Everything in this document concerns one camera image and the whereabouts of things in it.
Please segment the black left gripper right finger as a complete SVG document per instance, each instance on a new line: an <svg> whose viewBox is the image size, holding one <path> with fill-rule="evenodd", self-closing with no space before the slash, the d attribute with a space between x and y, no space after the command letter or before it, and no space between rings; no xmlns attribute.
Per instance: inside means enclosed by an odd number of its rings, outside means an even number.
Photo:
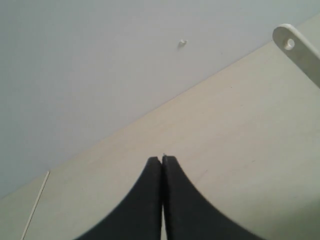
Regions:
<svg viewBox="0 0 320 240"><path fill-rule="evenodd" d="M196 189L175 156L162 157L162 204L168 240L259 240Z"/></svg>

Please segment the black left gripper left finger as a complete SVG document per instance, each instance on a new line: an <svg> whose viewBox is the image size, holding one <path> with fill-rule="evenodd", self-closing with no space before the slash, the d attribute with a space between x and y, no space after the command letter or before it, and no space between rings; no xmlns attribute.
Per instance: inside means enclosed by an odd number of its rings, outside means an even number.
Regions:
<svg viewBox="0 0 320 240"><path fill-rule="evenodd" d="M150 157L124 199L79 240L159 240L162 229L162 164Z"/></svg>

